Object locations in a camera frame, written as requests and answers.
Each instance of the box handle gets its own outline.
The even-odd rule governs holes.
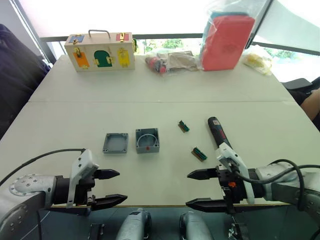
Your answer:
[[[90,30],[88,31],[88,33],[89,33],[89,37],[91,38],[91,34],[90,34],[90,32],[104,32],[104,33],[107,33],[107,34],[109,35],[109,39],[111,39],[111,37],[110,37],[110,33],[109,33],[107,30],[96,30],[96,29],[90,29]]]

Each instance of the green terminal block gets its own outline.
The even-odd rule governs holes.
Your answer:
[[[184,122],[181,120],[178,124],[178,126],[181,128],[182,132],[189,132],[189,128],[187,127],[187,125],[184,124]]]
[[[195,147],[192,152],[191,152],[194,156],[196,156],[200,161],[206,160],[208,157],[202,152],[200,151],[197,147]]]

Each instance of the clear plastic bag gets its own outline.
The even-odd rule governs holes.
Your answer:
[[[179,70],[198,70],[198,61],[191,51],[152,52],[145,57],[148,67],[160,74]]]
[[[242,62],[263,75],[270,76],[272,74],[272,57],[259,45],[251,46],[247,52],[244,53]]]
[[[266,0],[214,0],[202,36],[200,61],[205,71],[233,69]]]

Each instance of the wooden lock box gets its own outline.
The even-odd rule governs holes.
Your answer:
[[[136,43],[131,32],[89,30],[70,35],[64,47],[77,72],[135,69]]]

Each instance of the person's arm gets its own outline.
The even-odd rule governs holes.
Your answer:
[[[315,119],[320,112],[320,88],[303,101],[301,108],[305,111],[311,121]]]

